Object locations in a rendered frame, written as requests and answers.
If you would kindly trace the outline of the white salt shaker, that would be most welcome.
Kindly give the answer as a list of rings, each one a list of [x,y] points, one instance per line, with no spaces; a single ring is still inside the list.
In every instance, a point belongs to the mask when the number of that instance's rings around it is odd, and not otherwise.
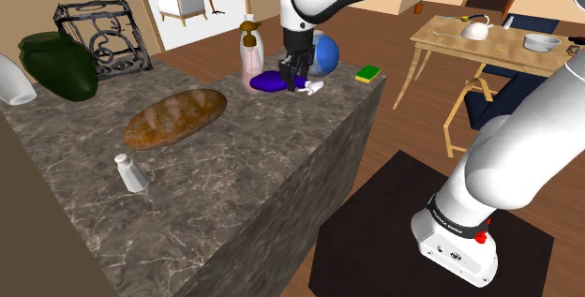
[[[114,162],[129,192],[138,193],[148,187],[147,177],[128,155],[119,154],[114,158]]]

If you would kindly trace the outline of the blue and white ball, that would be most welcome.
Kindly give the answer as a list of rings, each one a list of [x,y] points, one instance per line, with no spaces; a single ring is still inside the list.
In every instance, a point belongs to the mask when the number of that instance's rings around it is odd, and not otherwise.
[[[314,59],[308,74],[313,77],[325,77],[338,66],[339,48],[337,43],[321,31],[313,35]]]

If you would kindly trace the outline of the blue spray bottle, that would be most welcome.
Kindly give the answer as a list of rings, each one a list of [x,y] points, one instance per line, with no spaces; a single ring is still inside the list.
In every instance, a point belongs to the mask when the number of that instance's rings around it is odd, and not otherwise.
[[[267,70],[249,81],[249,86],[255,90],[274,93],[287,89],[287,83],[280,77],[280,73],[275,70]],[[294,78],[294,87],[296,91],[307,92],[309,96],[315,94],[324,87],[323,81],[309,81],[307,78],[297,75]]]

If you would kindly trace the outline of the pink soap dispenser bottle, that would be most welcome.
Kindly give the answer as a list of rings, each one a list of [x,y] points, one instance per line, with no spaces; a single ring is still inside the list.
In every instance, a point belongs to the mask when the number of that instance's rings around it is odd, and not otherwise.
[[[264,49],[263,40],[258,31],[260,22],[254,21],[253,14],[246,14],[240,24],[242,36],[240,39],[240,54],[242,59],[242,83],[251,94],[259,91],[250,85],[252,78],[263,72]]]

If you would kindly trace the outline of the black wrought iron basket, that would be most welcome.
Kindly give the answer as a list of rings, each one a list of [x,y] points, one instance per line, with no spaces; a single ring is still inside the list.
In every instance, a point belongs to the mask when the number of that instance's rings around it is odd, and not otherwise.
[[[99,81],[153,68],[126,0],[59,4],[53,21],[90,54]]]

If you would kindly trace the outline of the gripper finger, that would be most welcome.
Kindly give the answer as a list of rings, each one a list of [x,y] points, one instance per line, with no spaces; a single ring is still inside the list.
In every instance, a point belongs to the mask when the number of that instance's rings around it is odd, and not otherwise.
[[[286,57],[278,64],[280,78],[285,82],[286,90],[293,91],[293,76],[291,75],[291,57]]]
[[[305,87],[307,82],[307,73],[306,73],[307,65],[303,61],[296,61],[293,63],[293,70],[294,70],[294,87],[297,89],[302,89]]]

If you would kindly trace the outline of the green and yellow sponge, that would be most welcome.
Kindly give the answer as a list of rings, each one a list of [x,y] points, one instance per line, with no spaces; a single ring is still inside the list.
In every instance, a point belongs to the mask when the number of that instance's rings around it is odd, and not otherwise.
[[[380,74],[380,72],[381,69],[379,67],[366,65],[355,74],[354,78],[360,82],[370,83]]]

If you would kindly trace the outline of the dark robot stand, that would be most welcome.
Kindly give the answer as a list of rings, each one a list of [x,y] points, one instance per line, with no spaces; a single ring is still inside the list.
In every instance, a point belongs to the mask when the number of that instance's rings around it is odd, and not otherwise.
[[[505,211],[492,216],[499,267],[476,288],[420,254],[411,218],[446,178],[399,151],[320,227],[316,297],[543,297],[554,239]]]

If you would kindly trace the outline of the brown bread loaf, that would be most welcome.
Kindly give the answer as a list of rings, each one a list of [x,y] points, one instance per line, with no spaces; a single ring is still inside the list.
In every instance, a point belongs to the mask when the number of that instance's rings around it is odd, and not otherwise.
[[[214,89],[193,89],[165,97],[130,120],[124,143],[133,150],[176,143],[214,122],[226,107],[227,98]]]

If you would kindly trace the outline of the dark green vase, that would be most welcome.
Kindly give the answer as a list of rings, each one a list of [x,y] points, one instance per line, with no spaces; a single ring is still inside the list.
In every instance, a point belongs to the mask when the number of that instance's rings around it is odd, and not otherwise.
[[[20,61],[37,83],[69,101],[82,102],[98,90],[97,70],[83,45],[69,35],[42,32],[24,37]]]

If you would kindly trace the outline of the wooden chair with blue cushion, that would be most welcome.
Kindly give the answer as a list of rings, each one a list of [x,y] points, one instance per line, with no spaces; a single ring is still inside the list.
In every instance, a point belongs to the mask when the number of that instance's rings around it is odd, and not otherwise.
[[[489,88],[488,82],[481,77],[486,66],[487,64],[482,64],[474,77],[465,82],[452,110],[443,123],[442,129],[448,157],[453,157],[455,151],[466,151],[464,147],[454,145],[450,135],[450,125],[462,104],[466,107],[470,128],[479,130],[492,118],[511,114],[523,99],[547,79],[543,76],[496,67],[488,71],[495,72],[496,76],[508,78],[509,81],[500,91],[494,91]]]

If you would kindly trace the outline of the light wooden table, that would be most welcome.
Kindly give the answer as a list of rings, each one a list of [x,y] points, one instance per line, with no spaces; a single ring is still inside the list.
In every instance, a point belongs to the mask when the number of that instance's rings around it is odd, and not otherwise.
[[[471,60],[484,67],[486,64],[548,77],[564,64],[570,55],[567,37],[559,36],[561,44],[549,52],[532,52],[523,47],[526,30],[493,26],[487,38],[475,41],[460,36],[467,24],[452,18],[435,16],[411,36],[414,54],[409,73],[397,98],[402,99],[412,80],[417,80],[423,71],[427,58],[421,58],[421,51],[434,52]]]

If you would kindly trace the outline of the white rounded vessel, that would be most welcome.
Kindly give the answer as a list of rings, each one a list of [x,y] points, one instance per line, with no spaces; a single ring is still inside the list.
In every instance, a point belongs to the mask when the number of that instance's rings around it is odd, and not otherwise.
[[[31,102],[37,93],[23,71],[0,53],[0,99],[17,106]]]

